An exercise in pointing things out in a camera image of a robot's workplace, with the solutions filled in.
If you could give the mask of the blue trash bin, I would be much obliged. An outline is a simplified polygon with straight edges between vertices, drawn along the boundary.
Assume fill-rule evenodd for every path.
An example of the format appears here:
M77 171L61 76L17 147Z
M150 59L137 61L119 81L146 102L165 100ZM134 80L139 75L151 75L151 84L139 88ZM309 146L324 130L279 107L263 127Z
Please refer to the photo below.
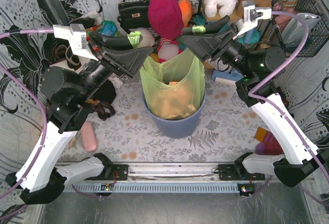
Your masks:
M158 130L165 136L173 139L181 139L192 135L199 124L199 119L201 117L201 112L203 106L205 104L206 95L204 95L203 102L200 108L193 115L180 119L180 120L166 120L159 118L152 114L149 110L144 94L142 94L142 103L147 111L147 113L151 116L152 120L155 122Z

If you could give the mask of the green trash bag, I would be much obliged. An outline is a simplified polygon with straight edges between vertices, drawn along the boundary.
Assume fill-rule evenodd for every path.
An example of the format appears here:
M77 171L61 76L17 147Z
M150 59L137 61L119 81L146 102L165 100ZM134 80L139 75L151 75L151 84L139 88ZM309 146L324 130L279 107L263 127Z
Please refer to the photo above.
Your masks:
M161 37L155 40L150 30L132 29L129 40L133 47L156 46L144 61L139 73L145 102L158 118L180 120L196 113L205 94L205 69L188 48L178 40Z

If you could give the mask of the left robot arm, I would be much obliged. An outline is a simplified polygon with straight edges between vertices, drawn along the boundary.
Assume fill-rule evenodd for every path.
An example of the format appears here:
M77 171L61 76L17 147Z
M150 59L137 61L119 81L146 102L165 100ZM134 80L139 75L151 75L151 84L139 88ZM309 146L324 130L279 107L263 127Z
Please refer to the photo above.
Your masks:
M41 93L50 101L44 131L24 166L8 174L5 181L21 188L28 205L46 204L64 189L85 179L115 179L113 163L97 153L69 166L57 167L62 151L82 128L92 110L88 103L111 74L133 77L153 52L130 36L109 37L96 32L66 36L73 54L88 58L84 70L74 72L58 66L46 70Z

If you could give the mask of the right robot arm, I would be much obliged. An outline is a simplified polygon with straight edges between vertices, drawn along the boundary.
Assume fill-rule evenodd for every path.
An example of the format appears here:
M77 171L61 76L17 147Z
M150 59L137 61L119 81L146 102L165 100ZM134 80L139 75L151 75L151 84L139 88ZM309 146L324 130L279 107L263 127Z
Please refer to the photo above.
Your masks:
M265 122L283 153L276 156L245 153L232 169L220 169L220 178L250 179L257 174L276 176L284 185L298 185L328 162L328 151L312 143L287 111L272 78L287 62L279 46L250 51L237 39L238 28L229 17L205 26L187 27L180 40L201 60L220 59L242 78L236 82L240 99Z

